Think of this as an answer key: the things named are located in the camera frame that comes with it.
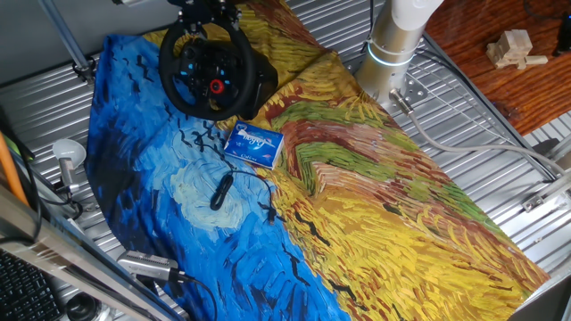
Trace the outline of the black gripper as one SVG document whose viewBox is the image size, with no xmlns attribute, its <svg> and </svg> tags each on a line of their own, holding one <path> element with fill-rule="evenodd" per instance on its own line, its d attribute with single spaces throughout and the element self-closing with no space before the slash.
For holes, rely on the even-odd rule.
<svg viewBox="0 0 571 321">
<path fill-rule="evenodd" d="M 168 0 L 169 4 L 180 7 L 183 10 L 195 10 L 207 13 L 222 13 L 235 30 L 239 30 L 239 21 L 242 12 L 231 1 L 226 0 Z M 198 35 L 200 33 L 198 21 L 185 11 L 178 12 L 178 23 L 185 33 Z"/>
</svg>

